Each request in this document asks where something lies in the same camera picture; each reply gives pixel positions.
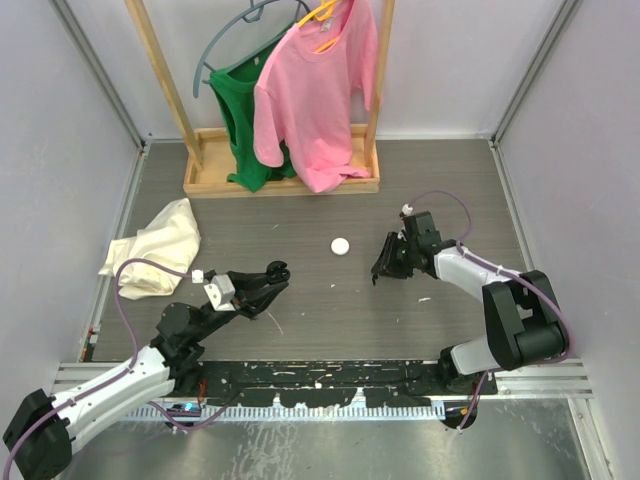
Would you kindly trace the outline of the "white earbud case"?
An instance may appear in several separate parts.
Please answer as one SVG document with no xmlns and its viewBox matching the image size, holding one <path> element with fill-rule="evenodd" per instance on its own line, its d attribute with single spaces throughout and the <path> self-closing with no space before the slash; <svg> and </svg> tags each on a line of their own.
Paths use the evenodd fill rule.
<svg viewBox="0 0 640 480">
<path fill-rule="evenodd" d="M 338 237 L 331 241 L 330 249 L 334 255 L 344 256 L 349 252 L 350 244 L 347 239 Z"/>
</svg>

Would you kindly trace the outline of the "black earbud case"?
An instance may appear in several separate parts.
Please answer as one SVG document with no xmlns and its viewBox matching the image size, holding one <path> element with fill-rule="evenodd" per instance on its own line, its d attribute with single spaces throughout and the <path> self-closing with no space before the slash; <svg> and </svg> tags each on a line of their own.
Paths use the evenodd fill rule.
<svg viewBox="0 0 640 480">
<path fill-rule="evenodd" d="M 281 260 L 271 262 L 267 266 L 265 274 L 270 285 L 288 282 L 291 276 L 287 263 Z"/>
</svg>

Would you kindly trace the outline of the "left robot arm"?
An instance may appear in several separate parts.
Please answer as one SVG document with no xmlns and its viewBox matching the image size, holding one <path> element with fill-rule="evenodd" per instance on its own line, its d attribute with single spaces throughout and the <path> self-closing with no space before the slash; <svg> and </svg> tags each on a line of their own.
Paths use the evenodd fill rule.
<svg viewBox="0 0 640 480">
<path fill-rule="evenodd" d="M 8 450 L 3 478 L 17 468 L 25 479 L 52 479 L 125 414 L 170 393 L 194 393 L 202 341 L 238 316 L 256 319 L 288 287 L 290 276 L 283 261 L 263 273 L 190 273 L 189 279 L 204 284 L 205 304 L 169 304 L 157 335 L 135 347 L 130 359 L 69 390 L 37 389 L 23 398 L 2 436 Z"/>
</svg>

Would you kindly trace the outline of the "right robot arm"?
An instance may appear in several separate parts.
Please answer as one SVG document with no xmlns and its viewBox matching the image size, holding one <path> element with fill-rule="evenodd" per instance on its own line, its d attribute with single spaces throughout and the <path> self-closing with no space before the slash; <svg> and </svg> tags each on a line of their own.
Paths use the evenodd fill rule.
<svg viewBox="0 0 640 480">
<path fill-rule="evenodd" d="M 506 269 L 459 240 L 442 239 L 428 211 L 415 213 L 406 205 L 400 219 L 403 228 L 387 234 L 371 268 L 372 281 L 404 280 L 421 272 L 482 304 L 485 333 L 440 353 L 436 378 L 444 390 L 459 394 L 474 377 L 558 361 L 568 354 L 570 336 L 546 274 Z"/>
</svg>

